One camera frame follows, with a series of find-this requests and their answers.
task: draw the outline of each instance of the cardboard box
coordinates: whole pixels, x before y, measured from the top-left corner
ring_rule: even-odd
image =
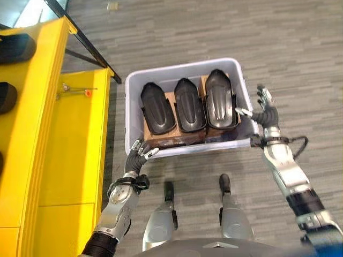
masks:
[[[173,110],[174,118],[176,121],[176,126],[173,130],[166,134],[154,135],[151,134],[146,120],[144,118],[144,140],[151,147],[159,147],[160,149],[177,147],[177,146],[187,146],[194,145],[196,143],[204,143],[205,141],[205,129],[199,130],[197,132],[185,133],[182,132],[178,126],[176,112],[175,112],[175,95],[174,92],[165,93],[166,98],[169,100],[171,109]]]
[[[199,84],[199,96],[203,99],[205,111],[206,111],[206,81],[207,81],[207,78],[208,78],[208,75],[201,76],[200,84]],[[209,124],[207,124],[205,142],[209,143],[209,142],[224,142],[224,141],[235,140],[238,136],[235,129],[241,123],[240,115],[237,114],[237,116],[238,116],[237,125],[233,128],[227,129],[227,130],[218,130],[218,129],[210,127]]]

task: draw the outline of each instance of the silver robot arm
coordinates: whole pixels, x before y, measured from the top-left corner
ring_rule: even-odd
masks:
[[[141,190],[149,188],[146,175],[139,175],[142,165],[159,151],[154,148],[144,153],[144,143],[136,140],[126,159],[125,175],[112,183],[109,201],[102,211],[99,222],[79,256],[112,257],[118,243],[128,232],[131,213],[136,208]]]
[[[264,160],[293,210],[299,228],[306,232],[302,241],[311,243],[315,248],[342,244],[343,232],[340,226],[325,209],[308,177],[294,161],[294,155],[288,146],[289,139],[281,136],[273,97],[262,85],[258,86],[257,94],[260,96],[258,102],[263,109],[262,113],[241,108],[236,108],[236,111],[250,117],[263,127],[263,137],[259,146],[263,148]]]

